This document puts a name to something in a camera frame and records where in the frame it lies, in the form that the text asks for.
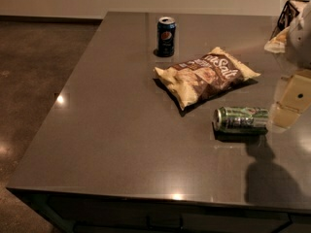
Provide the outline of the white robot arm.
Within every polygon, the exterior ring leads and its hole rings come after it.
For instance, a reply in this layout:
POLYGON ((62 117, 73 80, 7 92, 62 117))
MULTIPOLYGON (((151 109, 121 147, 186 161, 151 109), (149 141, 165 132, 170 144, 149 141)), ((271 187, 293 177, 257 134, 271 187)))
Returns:
POLYGON ((283 74, 276 85, 267 127, 283 133, 311 105, 311 2, 290 0, 264 49, 276 56, 283 74))

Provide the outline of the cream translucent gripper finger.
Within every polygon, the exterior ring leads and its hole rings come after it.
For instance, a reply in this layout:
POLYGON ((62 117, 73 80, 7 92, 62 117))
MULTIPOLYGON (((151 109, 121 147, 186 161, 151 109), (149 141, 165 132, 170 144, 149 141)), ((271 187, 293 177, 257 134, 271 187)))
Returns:
POLYGON ((277 83, 269 110, 267 128, 283 133, 292 127, 311 106, 311 70, 300 69, 277 83))

